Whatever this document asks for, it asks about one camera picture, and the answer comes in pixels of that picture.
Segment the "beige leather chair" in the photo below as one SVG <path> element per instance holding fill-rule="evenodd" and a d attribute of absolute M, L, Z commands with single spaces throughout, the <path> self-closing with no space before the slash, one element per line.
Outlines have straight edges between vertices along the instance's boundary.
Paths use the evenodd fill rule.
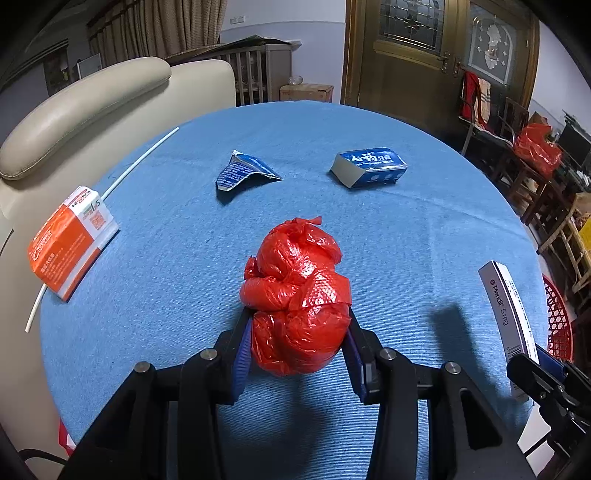
<path fill-rule="evenodd" d="M 31 333 L 24 333 L 41 287 L 28 265 L 29 242 L 78 185 L 92 186 L 150 138 L 235 103 L 234 75 L 224 61 L 171 68 L 153 57 L 129 60 L 47 99 L 0 148 L 0 223 L 14 230 L 4 248 L 0 237 L 0 423 L 17 449 L 64 453 L 41 361 L 38 314 Z M 49 462 L 39 462 L 33 464 L 39 477 L 55 478 Z"/>

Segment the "red plastic bag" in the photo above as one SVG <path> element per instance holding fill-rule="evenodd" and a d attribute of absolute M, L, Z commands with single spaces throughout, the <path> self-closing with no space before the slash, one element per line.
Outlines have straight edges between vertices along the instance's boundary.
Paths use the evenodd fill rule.
<path fill-rule="evenodd" d="M 513 152 L 525 160 L 546 180 L 552 174 L 562 159 L 562 150 L 558 145 L 548 143 L 545 136 L 552 131 L 552 127 L 543 124 L 529 124 L 519 133 L 513 145 Z"/>
<path fill-rule="evenodd" d="M 257 310 L 252 355 L 278 374 L 308 374 L 339 351 L 351 318 L 349 280 L 335 272 L 342 253 L 321 217 L 294 218 L 264 238 L 244 269 L 240 300 Z"/>

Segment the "round table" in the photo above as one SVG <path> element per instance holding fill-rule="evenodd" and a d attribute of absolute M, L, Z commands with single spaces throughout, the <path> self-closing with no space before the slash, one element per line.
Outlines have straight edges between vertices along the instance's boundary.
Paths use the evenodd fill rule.
<path fill-rule="evenodd" d="M 371 147 L 392 148 L 408 164 L 397 184 L 349 190 L 328 173 L 338 152 Z M 234 149 L 260 157 L 284 180 L 220 196 L 215 179 Z M 263 237 L 284 220 L 317 215 L 343 252 L 337 272 L 350 279 L 361 326 L 413 362 L 458 362 L 516 434 L 525 424 L 531 402 L 511 399 L 478 269 L 489 260 L 508 267 L 536 342 L 545 345 L 534 248 L 486 177 L 428 134 L 330 103 L 232 108 L 182 125 L 107 204 L 121 231 L 68 303 L 48 293 L 41 309 L 49 387 L 74 440 L 136 362 L 167 367 L 213 346 L 239 316 L 244 265 Z M 312 375 L 253 369 L 239 401 L 219 409 L 228 477 L 365 478 L 377 414 L 354 395 L 341 353 Z M 418 478 L 427 477 L 427 450 L 421 402 Z"/>

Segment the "curtain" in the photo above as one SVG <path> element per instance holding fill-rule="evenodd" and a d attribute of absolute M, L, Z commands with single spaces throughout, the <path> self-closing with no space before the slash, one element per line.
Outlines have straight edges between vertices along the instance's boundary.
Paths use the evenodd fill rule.
<path fill-rule="evenodd" d="M 228 0 L 121 0 L 88 23 L 103 67 L 137 57 L 162 59 L 214 45 Z"/>

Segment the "stained glass window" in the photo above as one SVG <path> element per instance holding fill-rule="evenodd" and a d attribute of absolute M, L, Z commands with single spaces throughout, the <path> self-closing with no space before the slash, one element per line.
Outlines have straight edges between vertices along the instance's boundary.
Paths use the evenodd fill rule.
<path fill-rule="evenodd" d="M 486 80 L 509 85 L 517 32 L 487 10 L 470 4 L 466 64 Z"/>
<path fill-rule="evenodd" d="M 382 0 L 379 37 L 441 53 L 445 0 Z"/>

